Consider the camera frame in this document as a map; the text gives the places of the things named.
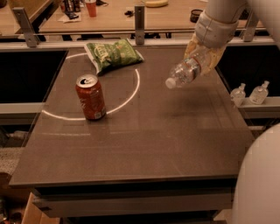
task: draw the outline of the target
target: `red can in background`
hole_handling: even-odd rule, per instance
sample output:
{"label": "red can in background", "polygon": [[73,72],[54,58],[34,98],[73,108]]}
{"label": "red can in background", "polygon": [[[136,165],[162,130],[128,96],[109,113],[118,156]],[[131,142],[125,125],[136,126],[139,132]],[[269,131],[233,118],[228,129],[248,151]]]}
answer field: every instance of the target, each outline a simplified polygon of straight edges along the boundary
{"label": "red can in background", "polygon": [[105,116],[106,108],[102,93],[102,85],[97,76],[84,74],[76,81],[76,91],[85,117],[98,120]]}

